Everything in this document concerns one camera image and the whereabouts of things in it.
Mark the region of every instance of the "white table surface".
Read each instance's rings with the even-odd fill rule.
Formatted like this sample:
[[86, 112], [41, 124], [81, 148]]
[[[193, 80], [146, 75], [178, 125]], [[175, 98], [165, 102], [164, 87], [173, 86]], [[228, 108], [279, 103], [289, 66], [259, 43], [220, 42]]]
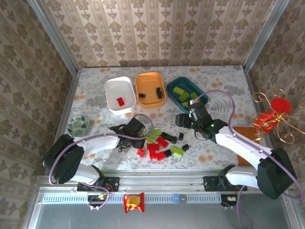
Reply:
[[[223, 169], [229, 164], [237, 165], [237, 155], [212, 141], [198, 141], [192, 129], [176, 127], [175, 116], [182, 111], [166, 99], [164, 106], [145, 110], [136, 105], [132, 113], [113, 115], [107, 108], [104, 84], [107, 80], [128, 76], [135, 90], [135, 77], [143, 72], [159, 72], [164, 86], [177, 77], [184, 76], [193, 81], [203, 91], [220, 89], [228, 92], [234, 99], [236, 110], [232, 126], [253, 126], [250, 115], [255, 112], [248, 85], [241, 66], [182, 66], [182, 67], [134, 67], [134, 68], [89, 68], [82, 69], [79, 84], [72, 104], [70, 118], [84, 115], [90, 119], [91, 127], [87, 135], [102, 133], [111, 126], [126, 124], [135, 114], [148, 115], [155, 126], [164, 132], [179, 136], [184, 133], [184, 140], [176, 146], [190, 146], [183, 157], [169, 157], [162, 161], [151, 160], [148, 153], [139, 157], [133, 148], [104, 150], [83, 158], [82, 163], [96, 165], [100, 169]], [[227, 122], [232, 105], [229, 99], [220, 93], [208, 94], [207, 110], [213, 119]], [[148, 121], [140, 120], [148, 127]]]

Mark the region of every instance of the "red snack bag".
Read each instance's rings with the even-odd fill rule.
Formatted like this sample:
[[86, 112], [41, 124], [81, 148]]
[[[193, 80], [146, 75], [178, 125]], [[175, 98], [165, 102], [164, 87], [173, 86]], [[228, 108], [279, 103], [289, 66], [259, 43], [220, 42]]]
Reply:
[[144, 212], [144, 193], [138, 195], [124, 195], [124, 209], [125, 213], [135, 209]]

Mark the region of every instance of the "patterned wallpaper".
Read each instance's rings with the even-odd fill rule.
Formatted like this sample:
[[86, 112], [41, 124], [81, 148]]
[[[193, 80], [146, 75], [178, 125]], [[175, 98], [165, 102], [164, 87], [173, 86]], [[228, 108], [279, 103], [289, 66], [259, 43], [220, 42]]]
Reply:
[[0, 228], [20, 228], [71, 75], [26, 0], [0, 0]]
[[[282, 88], [288, 93], [292, 103], [291, 115], [305, 114], [298, 108], [305, 102], [305, 1], [290, 0], [287, 8], [274, 28], [267, 44], [251, 69], [252, 81], [257, 90], [272, 98], [274, 88]], [[305, 131], [305, 117], [294, 117], [290, 123]], [[277, 135], [271, 135], [274, 146], [282, 146], [288, 152], [305, 189], [305, 135], [292, 127], [282, 124], [282, 137], [285, 133], [295, 136], [295, 143], [284, 144]], [[301, 203], [305, 216], [305, 201]]]
[[39, 0], [79, 68], [242, 65], [275, 0]]

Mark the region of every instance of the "green block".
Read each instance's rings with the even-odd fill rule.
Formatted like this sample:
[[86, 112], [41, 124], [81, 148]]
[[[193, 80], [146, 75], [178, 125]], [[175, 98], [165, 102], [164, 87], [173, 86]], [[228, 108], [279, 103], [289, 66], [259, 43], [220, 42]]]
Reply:
[[190, 96], [192, 99], [196, 99], [198, 97], [198, 95], [195, 92], [191, 93]]
[[184, 92], [182, 95], [179, 96], [179, 101], [181, 103], [183, 103], [189, 96], [190, 96], [190, 94], [188, 94], [187, 92]]
[[184, 93], [184, 90], [181, 89], [180, 87], [175, 87], [173, 89], [173, 92], [175, 92], [176, 94], [182, 95]]
[[178, 147], [176, 147], [176, 146], [172, 146], [171, 152], [172, 152], [174, 155], [176, 155], [176, 156], [182, 156], [183, 153], [184, 153], [183, 149], [180, 149], [180, 148], [178, 148]]
[[181, 103], [181, 105], [182, 105], [184, 108], [187, 108], [187, 107], [189, 106], [187, 102]]
[[156, 130], [154, 130], [154, 132], [155, 132], [156, 136], [160, 136], [162, 134], [162, 130], [160, 130], [160, 129], [156, 129]]
[[145, 140], [150, 142], [150, 143], [156, 143], [156, 140], [154, 140], [154, 139], [152, 139], [150, 137], [147, 137]]
[[157, 137], [157, 135], [156, 135], [156, 132], [155, 132], [154, 128], [152, 129], [152, 132], [151, 132], [150, 137], [151, 137], [151, 138], [156, 138], [156, 137]]

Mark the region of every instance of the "red block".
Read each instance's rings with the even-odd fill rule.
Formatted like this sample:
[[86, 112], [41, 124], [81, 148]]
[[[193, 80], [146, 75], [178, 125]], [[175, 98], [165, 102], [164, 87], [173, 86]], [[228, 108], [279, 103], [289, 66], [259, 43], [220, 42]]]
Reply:
[[124, 100], [122, 99], [122, 97], [118, 98], [117, 101], [118, 101], [120, 106], [124, 106], [125, 105]]
[[159, 151], [160, 150], [160, 145], [159, 144], [147, 144], [147, 149], [148, 150]]
[[164, 149], [168, 146], [168, 142], [164, 139], [164, 138], [162, 138], [162, 137], [158, 137], [157, 138], [157, 143], [159, 143]]
[[145, 156], [145, 151], [142, 149], [138, 149], [138, 155], [142, 157]]
[[165, 155], [165, 153], [162, 151], [162, 152], [156, 154], [156, 157], [157, 157], [158, 161], [161, 161], [161, 160], [163, 160], [164, 158], [166, 158], [166, 155]]
[[156, 158], [157, 158], [157, 156], [156, 156], [156, 151], [154, 151], [154, 150], [149, 150], [149, 157], [150, 157], [151, 159], [156, 159]]

